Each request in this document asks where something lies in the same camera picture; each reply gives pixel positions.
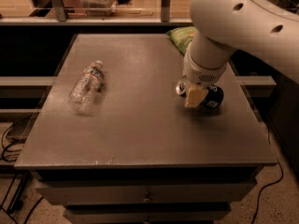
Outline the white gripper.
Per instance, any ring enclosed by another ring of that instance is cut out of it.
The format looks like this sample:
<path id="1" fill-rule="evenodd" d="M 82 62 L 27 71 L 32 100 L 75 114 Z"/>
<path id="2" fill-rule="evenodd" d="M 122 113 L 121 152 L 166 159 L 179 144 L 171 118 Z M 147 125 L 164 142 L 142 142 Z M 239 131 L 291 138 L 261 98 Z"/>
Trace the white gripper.
<path id="1" fill-rule="evenodd" d="M 197 64 L 190 52 L 187 50 L 183 60 L 183 76 L 185 76 L 191 83 L 209 86 L 218 82 L 226 70 L 225 63 L 220 68 L 205 68 Z M 208 94 L 208 90 L 201 86 L 191 85 L 187 92 L 184 101 L 185 107 L 199 106 Z"/>

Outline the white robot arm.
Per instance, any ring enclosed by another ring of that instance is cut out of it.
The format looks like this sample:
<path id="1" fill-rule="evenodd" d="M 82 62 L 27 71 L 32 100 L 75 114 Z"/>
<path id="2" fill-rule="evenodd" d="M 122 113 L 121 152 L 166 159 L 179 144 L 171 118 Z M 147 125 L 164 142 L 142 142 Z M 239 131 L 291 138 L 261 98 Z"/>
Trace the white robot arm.
<path id="1" fill-rule="evenodd" d="M 187 107 L 207 97 L 238 49 L 299 82 L 299 19 L 268 0 L 192 0 L 196 32 L 188 45 L 177 93 Z"/>

